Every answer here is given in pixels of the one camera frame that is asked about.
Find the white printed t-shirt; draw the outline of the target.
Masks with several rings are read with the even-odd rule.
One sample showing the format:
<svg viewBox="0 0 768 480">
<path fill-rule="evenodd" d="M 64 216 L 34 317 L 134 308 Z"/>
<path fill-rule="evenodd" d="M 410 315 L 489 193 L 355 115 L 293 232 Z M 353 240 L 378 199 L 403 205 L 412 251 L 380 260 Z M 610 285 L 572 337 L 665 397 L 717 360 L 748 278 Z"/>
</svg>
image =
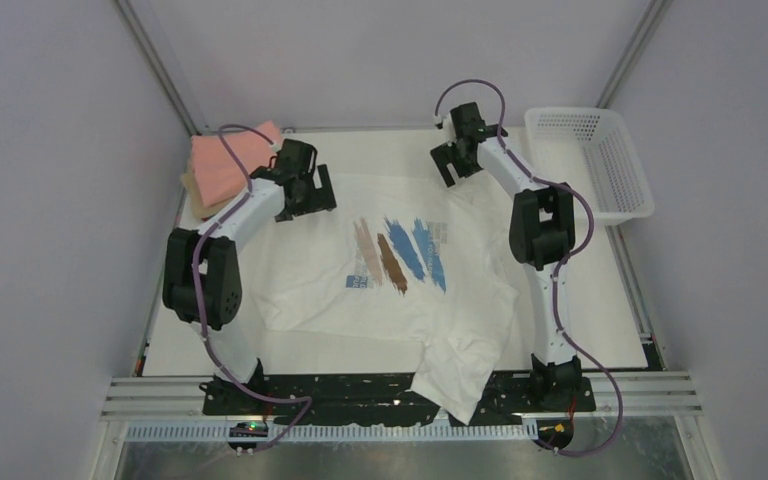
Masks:
<svg viewBox="0 0 768 480">
<path fill-rule="evenodd" d="M 263 227 L 241 270 L 267 329 L 419 343 L 412 390 L 469 423 L 521 289 L 507 277 L 507 197 L 488 174 L 337 175 L 337 207 Z"/>
</svg>

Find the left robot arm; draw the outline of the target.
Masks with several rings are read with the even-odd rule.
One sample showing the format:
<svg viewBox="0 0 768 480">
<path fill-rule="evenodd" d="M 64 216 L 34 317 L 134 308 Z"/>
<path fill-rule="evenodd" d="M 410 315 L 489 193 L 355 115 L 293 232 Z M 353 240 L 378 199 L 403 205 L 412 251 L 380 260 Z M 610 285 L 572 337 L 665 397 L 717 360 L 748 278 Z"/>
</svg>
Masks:
<svg viewBox="0 0 768 480">
<path fill-rule="evenodd" d="M 313 145 L 287 139 L 275 153 L 267 165 L 243 173 L 243 190 L 211 220 L 170 233 L 164 265 L 163 305 L 198 334 L 216 379 L 230 384 L 228 400 L 244 414 L 265 403 L 306 410 L 311 400 L 266 393 L 262 363 L 232 324 L 243 301 L 238 253 L 271 222 L 336 207 L 328 168 Z"/>
</svg>

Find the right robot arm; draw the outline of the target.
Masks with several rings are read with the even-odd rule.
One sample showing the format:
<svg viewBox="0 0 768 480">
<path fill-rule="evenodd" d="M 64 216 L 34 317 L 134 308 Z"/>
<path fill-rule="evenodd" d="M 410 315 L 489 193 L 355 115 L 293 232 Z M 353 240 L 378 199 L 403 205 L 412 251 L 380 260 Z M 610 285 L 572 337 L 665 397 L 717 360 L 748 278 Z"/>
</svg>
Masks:
<svg viewBox="0 0 768 480">
<path fill-rule="evenodd" d="M 568 310 L 564 268 L 576 245 L 571 189 L 535 175 L 474 102 L 436 114 L 434 125 L 446 135 L 431 151 L 446 186 L 485 171 L 512 200 L 508 243 L 528 278 L 534 317 L 526 397 L 541 410 L 565 410 L 585 390 L 581 359 L 560 320 Z"/>
</svg>

